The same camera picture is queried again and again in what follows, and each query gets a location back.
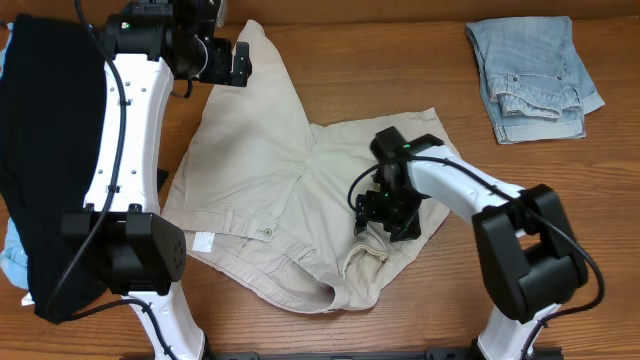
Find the beige khaki shorts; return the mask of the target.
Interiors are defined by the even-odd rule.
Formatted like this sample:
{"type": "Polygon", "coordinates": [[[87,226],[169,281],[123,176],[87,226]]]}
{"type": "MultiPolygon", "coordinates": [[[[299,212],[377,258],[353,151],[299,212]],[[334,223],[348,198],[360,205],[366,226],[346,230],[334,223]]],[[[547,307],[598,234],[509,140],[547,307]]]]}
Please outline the beige khaki shorts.
{"type": "Polygon", "coordinates": [[[239,36],[253,72],[244,88],[215,87],[174,176],[163,217],[180,227],[188,252],[282,309],[364,310],[412,263],[448,216],[422,203],[421,235],[393,242],[378,224],[354,230],[349,190],[363,192],[375,134],[445,130],[434,110],[316,125],[263,27],[239,36]]]}

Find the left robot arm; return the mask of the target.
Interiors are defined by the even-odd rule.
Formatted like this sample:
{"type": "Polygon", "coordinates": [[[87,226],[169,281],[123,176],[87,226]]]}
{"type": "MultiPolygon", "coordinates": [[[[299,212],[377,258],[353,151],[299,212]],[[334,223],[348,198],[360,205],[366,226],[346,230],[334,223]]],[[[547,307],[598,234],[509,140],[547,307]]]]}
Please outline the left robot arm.
{"type": "Polygon", "coordinates": [[[157,359],[202,360],[210,343],[181,285],[183,232],[160,214],[157,164],[174,83],[247,84],[249,46],[215,36],[222,0],[133,1],[90,38],[103,56],[104,121],[79,212],[63,217],[72,268],[84,268],[133,308],[157,359]]]}

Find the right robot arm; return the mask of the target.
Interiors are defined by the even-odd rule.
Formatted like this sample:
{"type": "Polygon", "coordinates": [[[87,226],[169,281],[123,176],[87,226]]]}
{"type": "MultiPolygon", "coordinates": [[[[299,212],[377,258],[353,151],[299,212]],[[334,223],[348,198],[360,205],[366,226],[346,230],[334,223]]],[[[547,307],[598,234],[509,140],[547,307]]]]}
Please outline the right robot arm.
{"type": "Polygon", "coordinates": [[[561,348],[535,342],[548,322],[568,314],[564,303],[588,280],[589,258],[576,243],[558,195],[546,185],[530,189],[473,167],[443,140],[426,134],[406,140],[396,127],[370,144],[368,169],[376,189],[350,192],[354,232],[379,223],[393,242],[421,233],[419,208],[433,199],[473,229],[481,274],[494,308],[468,347],[436,347],[427,359],[561,359],[561,348]]]}

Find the black garment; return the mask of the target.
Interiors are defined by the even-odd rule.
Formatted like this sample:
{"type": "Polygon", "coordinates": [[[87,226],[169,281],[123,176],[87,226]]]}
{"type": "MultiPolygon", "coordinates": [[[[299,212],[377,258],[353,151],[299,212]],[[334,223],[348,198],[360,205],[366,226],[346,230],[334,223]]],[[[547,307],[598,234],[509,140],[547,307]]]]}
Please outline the black garment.
{"type": "Polygon", "coordinates": [[[79,212],[99,155],[105,61],[79,24],[21,15],[1,78],[1,194],[28,256],[38,316],[86,316],[110,291],[84,268],[61,232],[79,212]]]}

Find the folded light blue jeans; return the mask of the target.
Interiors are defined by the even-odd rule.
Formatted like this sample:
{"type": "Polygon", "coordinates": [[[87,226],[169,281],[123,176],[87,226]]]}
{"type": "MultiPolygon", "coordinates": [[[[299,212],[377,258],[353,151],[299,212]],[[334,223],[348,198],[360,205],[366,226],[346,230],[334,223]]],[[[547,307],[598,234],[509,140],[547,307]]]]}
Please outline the folded light blue jeans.
{"type": "Polygon", "coordinates": [[[574,46],[569,17],[488,19],[468,23],[466,35],[498,143],[586,136],[585,116],[605,102],[574,46]]]}

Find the light blue garment underneath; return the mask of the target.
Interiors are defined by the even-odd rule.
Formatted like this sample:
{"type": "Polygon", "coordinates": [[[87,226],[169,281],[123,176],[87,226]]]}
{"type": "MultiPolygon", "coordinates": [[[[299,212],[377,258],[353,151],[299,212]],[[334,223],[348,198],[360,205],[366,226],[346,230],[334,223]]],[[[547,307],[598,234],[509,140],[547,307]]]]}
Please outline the light blue garment underneath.
{"type": "Polygon", "coordinates": [[[1,269],[15,287],[28,290],[28,256],[12,219],[8,220],[4,249],[1,251],[1,269]]]}

